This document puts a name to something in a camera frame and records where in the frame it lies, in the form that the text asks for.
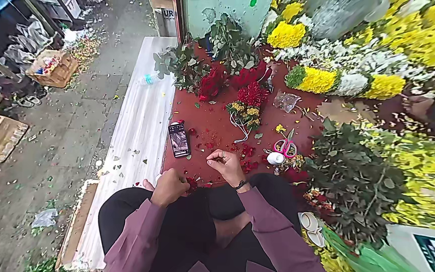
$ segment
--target right hand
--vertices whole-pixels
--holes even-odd
[[[150,202],[165,208],[176,201],[189,188],[190,185],[185,178],[179,176],[177,170],[171,168],[164,171],[162,176],[157,180],[157,186],[150,198]]]
[[[223,158],[226,163],[222,164],[212,160],[218,157]],[[238,155],[218,149],[206,159],[208,160],[207,164],[221,173],[222,177],[229,183],[229,185],[231,185],[231,187],[238,187],[239,182],[246,179],[245,174],[241,169]]]

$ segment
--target shirt sleeve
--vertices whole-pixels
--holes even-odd
[[[125,219],[124,230],[103,259],[108,272],[149,271],[166,208],[146,199]]]
[[[278,272],[325,272],[320,258],[293,229],[293,224],[263,198],[258,189],[238,194],[251,216],[253,233]]]

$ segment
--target pink scissors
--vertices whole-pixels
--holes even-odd
[[[275,152],[283,154],[287,158],[293,158],[294,156],[296,156],[296,145],[292,141],[294,133],[295,129],[293,128],[289,132],[288,137],[285,137],[285,139],[279,140],[275,143],[275,145],[273,146],[273,150],[275,150]]]

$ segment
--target bracelet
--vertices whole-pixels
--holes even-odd
[[[234,188],[235,190],[237,190],[237,189],[243,187],[246,183],[248,183],[248,181],[240,181],[240,182],[239,182],[239,185],[238,185],[237,187],[233,187],[233,188]]]

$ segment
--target water bottle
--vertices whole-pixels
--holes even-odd
[[[140,78],[141,85],[152,85],[159,81],[159,73],[145,74],[142,78]]]

